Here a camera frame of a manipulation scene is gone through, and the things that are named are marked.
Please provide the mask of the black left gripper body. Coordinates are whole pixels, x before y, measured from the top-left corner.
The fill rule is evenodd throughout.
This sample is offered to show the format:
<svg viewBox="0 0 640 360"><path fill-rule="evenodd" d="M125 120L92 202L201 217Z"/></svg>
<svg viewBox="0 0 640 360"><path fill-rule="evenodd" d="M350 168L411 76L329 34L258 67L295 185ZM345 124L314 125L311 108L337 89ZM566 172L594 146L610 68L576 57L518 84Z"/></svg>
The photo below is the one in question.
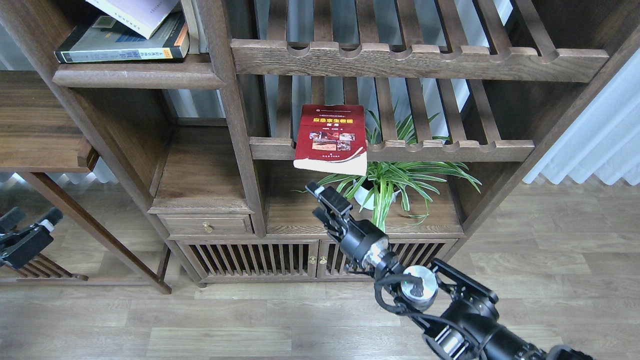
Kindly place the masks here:
<svg viewBox="0 0 640 360"><path fill-rule="evenodd" d="M4 260L4 253L6 252L6 249L8 248L8 241L10 238L10 235L8 234L0 234L0 267L3 267L6 262Z"/></svg>

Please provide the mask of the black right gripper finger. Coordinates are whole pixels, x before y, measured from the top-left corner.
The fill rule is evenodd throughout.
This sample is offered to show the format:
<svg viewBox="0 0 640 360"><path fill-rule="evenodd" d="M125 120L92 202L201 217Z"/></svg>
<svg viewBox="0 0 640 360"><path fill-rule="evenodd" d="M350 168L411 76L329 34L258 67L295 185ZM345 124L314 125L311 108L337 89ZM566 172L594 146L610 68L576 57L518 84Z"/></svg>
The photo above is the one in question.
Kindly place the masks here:
<svg viewBox="0 0 640 360"><path fill-rule="evenodd" d="M305 189L318 200L321 205L319 208L327 208L333 212L334 221L340 219L349 221L352 218L350 210L354 207L333 187L320 186L312 181L306 185Z"/></svg>
<svg viewBox="0 0 640 360"><path fill-rule="evenodd" d="M327 234L333 236L335 234L334 214L326 207L317 207L312 214L323 224Z"/></svg>

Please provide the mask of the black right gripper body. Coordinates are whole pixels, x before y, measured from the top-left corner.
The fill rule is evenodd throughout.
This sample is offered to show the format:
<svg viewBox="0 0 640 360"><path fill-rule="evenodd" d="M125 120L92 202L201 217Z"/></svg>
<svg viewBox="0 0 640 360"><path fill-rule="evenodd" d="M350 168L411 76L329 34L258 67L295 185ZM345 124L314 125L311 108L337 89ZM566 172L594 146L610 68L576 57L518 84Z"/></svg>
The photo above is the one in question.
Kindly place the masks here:
<svg viewBox="0 0 640 360"><path fill-rule="evenodd" d="M354 220L352 216L326 214L327 234L339 244L342 253L354 267L390 271L389 237L368 219Z"/></svg>

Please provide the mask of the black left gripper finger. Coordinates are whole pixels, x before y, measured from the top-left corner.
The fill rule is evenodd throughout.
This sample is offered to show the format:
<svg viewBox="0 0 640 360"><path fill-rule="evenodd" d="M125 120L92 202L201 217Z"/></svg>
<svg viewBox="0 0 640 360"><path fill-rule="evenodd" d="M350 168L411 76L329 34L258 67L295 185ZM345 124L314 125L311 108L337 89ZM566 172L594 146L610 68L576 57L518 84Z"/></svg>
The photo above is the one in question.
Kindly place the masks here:
<svg viewBox="0 0 640 360"><path fill-rule="evenodd" d="M0 217L0 234L8 234L13 228L18 226L26 214L19 207L13 207L9 212Z"/></svg>
<svg viewBox="0 0 640 360"><path fill-rule="evenodd" d="M10 230L7 233L10 236L7 240L7 249L3 254L5 265L18 270L34 259L54 240L50 233L62 218L64 218L64 214L61 210L53 207L27 227L15 231Z"/></svg>

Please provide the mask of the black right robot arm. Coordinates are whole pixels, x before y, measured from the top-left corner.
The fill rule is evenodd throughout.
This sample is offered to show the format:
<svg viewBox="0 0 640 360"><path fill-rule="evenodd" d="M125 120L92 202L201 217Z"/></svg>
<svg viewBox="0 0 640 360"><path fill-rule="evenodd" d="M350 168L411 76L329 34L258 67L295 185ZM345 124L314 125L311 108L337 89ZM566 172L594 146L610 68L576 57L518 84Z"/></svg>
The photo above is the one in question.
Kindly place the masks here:
<svg viewBox="0 0 640 360"><path fill-rule="evenodd" d="M432 259L428 267L404 266L386 233L350 215L352 205L333 187L311 182L320 203L313 214L362 274L374 279L374 297L390 313L409 317L442 360L588 360L566 345L544 351L498 322L498 296L466 274Z"/></svg>

